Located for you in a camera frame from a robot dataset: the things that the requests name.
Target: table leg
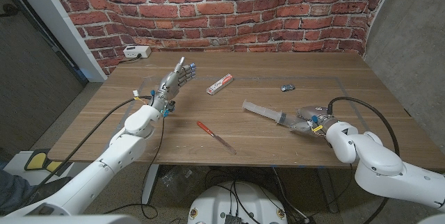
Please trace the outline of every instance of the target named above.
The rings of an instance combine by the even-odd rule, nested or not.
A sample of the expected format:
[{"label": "table leg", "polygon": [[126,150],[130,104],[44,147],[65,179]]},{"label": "table leg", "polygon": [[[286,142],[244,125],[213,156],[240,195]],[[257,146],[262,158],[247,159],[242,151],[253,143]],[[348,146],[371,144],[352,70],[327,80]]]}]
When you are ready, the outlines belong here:
[{"label": "table leg", "polygon": [[144,191],[142,192],[142,203],[148,204],[152,196],[156,176],[158,175],[159,164],[152,164],[145,177]]},{"label": "table leg", "polygon": [[328,206],[328,210],[335,214],[339,212],[339,206],[337,204],[337,201],[335,201],[335,192],[334,188],[332,187],[332,180],[331,176],[329,174],[329,171],[327,168],[317,168],[317,175],[320,179],[321,187],[323,189],[323,194],[325,196],[325,201]]}]

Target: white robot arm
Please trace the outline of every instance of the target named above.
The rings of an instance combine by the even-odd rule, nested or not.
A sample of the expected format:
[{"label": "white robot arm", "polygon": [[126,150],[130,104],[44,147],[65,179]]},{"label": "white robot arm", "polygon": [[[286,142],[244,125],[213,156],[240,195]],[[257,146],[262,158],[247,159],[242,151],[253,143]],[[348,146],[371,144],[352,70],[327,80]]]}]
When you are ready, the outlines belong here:
[{"label": "white robot arm", "polygon": [[179,89],[195,77],[195,65],[183,65],[184,57],[173,72],[161,81],[152,106],[144,105],[126,120],[124,127],[112,137],[105,152],[68,184],[52,196],[27,207],[18,209],[7,217],[29,215],[81,214],[99,195],[111,179],[123,168],[139,158],[146,147],[146,138],[154,131],[151,122],[157,122],[174,110],[172,101]]}]

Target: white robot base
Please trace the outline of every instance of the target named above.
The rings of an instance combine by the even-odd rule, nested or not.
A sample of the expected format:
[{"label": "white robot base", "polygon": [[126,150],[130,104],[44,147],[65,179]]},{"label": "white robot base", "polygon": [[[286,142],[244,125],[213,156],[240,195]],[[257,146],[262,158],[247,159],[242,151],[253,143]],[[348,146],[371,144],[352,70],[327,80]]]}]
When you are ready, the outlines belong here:
[{"label": "white robot base", "polygon": [[237,202],[232,184],[223,182],[198,196],[190,207],[187,223],[254,223],[249,217],[251,215],[259,223],[287,224],[286,214],[282,211],[283,204],[271,192],[261,190],[253,183],[236,182],[236,194],[248,215]]}]

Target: concrete wall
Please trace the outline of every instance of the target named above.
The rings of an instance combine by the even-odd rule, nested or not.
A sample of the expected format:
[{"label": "concrete wall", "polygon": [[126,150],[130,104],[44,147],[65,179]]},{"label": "concrete wall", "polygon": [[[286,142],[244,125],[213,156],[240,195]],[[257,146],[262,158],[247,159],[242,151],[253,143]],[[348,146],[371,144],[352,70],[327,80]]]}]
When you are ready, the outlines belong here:
[{"label": "concrete wall", "polygon": [[445,153],[445,0],[385,0],[364,58]]}]

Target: white power strip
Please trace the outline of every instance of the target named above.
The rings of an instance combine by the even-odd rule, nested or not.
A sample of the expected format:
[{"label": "white power strip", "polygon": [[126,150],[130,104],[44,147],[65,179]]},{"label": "white power strip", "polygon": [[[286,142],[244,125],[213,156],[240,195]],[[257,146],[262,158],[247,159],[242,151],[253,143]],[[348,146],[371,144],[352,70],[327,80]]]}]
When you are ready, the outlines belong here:
[{"label": "white power strip", "polygon": [[151,53],[152,50],[148,46],[127,46],[124,49],[124,54],[127,58],[138,57],[138,54],[141,55],[141,58],[148,58]]}]

